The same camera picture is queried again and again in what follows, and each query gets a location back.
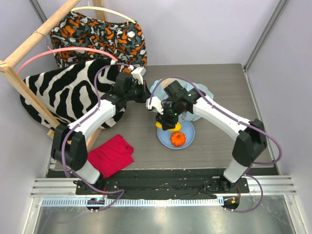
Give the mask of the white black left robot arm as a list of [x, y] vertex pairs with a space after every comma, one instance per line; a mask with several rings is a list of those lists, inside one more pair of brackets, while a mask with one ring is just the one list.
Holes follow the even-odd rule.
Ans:
[[78, 120], [60, 124], [53, 137], [51, 158], [87, 182], [92, 194], [100, 194], [104, 183], [100, 172], [88, 161], [86, 141], [104, 122], [126, 107], [127, 102], [145, 103], [151, 96], [140, 72], [120, 73], [112, 89], [100, 96], [99, 104]]

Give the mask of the orange fake pumpkin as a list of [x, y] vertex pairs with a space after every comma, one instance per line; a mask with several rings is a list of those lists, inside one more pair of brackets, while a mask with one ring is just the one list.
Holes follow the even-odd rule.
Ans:
[[175, 147], [181, 147], [185, 144], [186, 137], [182, 132], [174, 132], [170, 136], [170, 143]]

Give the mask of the light blue printed plastic bag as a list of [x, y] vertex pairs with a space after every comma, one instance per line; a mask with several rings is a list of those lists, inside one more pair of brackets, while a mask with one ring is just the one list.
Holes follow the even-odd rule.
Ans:
[[[165, 105], [166, 102], [171, 102], [171, 98], [168, 96], [168, 94], [165, 92], [165, 86], [173, 81], [177, 81], [182, 89], [185, 89], [187, 91], [187, 95], [190, 95], [190, 97], [187, 97], [187, 100], [196, 103], [199, 98], [201, 98], [200, 93], [194, 88], [193, 85], [191, 85], [189, 82], [176, 79], [176, 78], [169, 78], [163, 82], [160, 82], [160, 80], [156, 80], [151, 88], [150, 88], [150, 93], [154, 92], [154, 97], [158, 97], [161, 101], [162, 104]], [[178, 121], [183, 122], [183, 121], [197, 121], [201, 119], [200, 116], [197, 114], [194, 114], [192, 111], [190, 112], [189, 110], [186, 112], [181, 113], [178, 116]]]

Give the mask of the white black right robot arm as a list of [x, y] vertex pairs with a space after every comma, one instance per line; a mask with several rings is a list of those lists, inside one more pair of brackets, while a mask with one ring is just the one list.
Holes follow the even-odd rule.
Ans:
[[176, 80], [164, 88], [167, 101], [151, 96], [146, 101], [149, 110], [156, 110], [156, 120], [162, 130], [175, 127], [180, 114], [190, 112], [224, 131], [232, 140], [232, 160], [220, 176], [220, 187], [230, 193], [238, 186], [240, 178], [250, 169], [255, 160], [267, 148], [264, 124], [258, 119], [250, 121], [234, 115], [214, 102], [196, 86], [186, 90]]

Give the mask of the yellow fake lemon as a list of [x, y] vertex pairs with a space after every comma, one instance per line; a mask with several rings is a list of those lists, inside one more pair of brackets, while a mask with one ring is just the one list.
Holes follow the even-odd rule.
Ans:
[[[158, 129], [162, 129], [165, 131], [165, 129], [162, 127], [162, 124], [159, 123], [158, 121], [156, 122], [156, 127]], [[182, 129], [182, 125], [178, 122], [174, 128], [169, 128], [169, 129], [166, 129], [167, 131], [171, 131], [171, 132], [176, 132], [176, 131], [180, 131]]]

